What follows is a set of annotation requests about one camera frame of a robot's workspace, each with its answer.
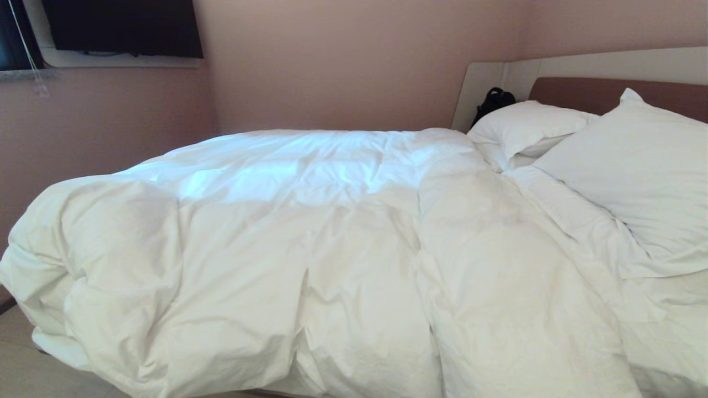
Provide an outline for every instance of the backpack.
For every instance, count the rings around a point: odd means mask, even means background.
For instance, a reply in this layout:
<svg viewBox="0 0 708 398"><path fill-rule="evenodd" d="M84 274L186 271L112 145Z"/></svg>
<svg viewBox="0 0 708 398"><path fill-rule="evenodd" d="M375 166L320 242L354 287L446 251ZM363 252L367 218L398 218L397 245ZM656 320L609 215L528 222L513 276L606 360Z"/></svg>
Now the backpack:
<svg viewBox="0 0 708 398"><path fill-rule="evenodd" d="M516 97L514 97L514 94L494 87L487 93L484 103L477 107L477 117L474 119L474 122L472 122L472 126L479 122L479 119L482 119L485 115L515 103Z"/></svg>

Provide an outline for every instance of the flat screen tv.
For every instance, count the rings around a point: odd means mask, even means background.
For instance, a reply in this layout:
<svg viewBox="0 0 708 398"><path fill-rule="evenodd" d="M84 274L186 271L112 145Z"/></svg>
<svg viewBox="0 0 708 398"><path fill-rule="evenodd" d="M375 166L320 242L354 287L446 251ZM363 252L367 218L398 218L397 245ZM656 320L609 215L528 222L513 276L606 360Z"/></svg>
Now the flat screen tv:
<svg viewBox="0 0 708 398"><path fill-rule="evenodd" d="M203 58L192 0L42 0L58 50Z"/></svg>

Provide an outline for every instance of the wrinkled fabric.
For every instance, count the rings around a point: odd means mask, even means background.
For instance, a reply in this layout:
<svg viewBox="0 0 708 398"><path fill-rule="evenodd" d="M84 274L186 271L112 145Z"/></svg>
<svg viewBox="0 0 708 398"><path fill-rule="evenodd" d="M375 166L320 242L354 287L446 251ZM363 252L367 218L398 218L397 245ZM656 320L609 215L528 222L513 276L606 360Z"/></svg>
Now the wrinkled fabric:
<svg viewBox="0 0 708 398"><path fill-rule="evenodd" d="M639 397L552 227L451 130L251 132L48 188L0 280L135 397Z"/></svg>

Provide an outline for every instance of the wall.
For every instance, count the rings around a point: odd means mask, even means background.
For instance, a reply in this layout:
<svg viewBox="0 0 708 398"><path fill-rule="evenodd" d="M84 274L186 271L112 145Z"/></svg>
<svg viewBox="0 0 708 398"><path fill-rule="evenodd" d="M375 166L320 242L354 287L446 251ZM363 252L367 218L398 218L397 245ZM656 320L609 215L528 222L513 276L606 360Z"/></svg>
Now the wall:
<svg viewBox="0 0 708 398"><path fill-rule="evenodd" d="M520 59L708 45L708 0L532 0Z"/></svg>
<svg viewBox="0 0 708 398"><path fill-rule="evenodd" d="M217 133L205 68L58 73L46 99L30 81L0 82L3 240L52 183L119 171Z"/></svg>
<svg viewBox="0 0 708 398"><path fill-rule="evenodd" d="M467 65L515 59L527 0L197 0L221 129L449 127Z"/></svg>

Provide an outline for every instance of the brown headboard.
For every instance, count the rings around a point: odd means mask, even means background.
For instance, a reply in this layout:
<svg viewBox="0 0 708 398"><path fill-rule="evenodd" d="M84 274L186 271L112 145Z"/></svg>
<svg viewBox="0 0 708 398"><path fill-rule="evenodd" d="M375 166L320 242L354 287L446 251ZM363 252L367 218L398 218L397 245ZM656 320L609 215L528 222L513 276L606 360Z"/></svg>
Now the brown headboard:
<svg viewBox="0 0 708 398"><path fill-rule="evenodd" d="M530 100L604 115L620 103L627 87L647 103L708 123L708 86L659 81L542 77Z"/></svg>

